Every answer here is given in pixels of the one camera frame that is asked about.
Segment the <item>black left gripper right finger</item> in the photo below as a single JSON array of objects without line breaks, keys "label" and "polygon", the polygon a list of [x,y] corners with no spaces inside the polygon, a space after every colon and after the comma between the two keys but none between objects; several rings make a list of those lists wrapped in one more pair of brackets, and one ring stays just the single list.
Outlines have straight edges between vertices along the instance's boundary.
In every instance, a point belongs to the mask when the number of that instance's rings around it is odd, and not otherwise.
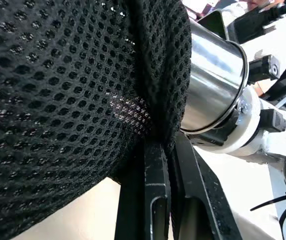
[{"label": "black left gripper right finger", "polygon": [[183,134],[170,157],[170,183],[174,239],[242,238],[217,176]]}]

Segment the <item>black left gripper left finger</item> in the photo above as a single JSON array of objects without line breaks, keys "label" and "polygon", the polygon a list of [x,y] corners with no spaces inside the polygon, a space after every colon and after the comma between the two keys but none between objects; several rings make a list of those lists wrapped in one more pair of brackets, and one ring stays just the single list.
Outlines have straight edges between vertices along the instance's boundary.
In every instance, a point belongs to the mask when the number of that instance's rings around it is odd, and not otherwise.
[{"label": "black left gripper left finger", "polygon": [[120,176],[116,240],[166,240],[169,233],[170,181],[161,144],[145,142]]}]

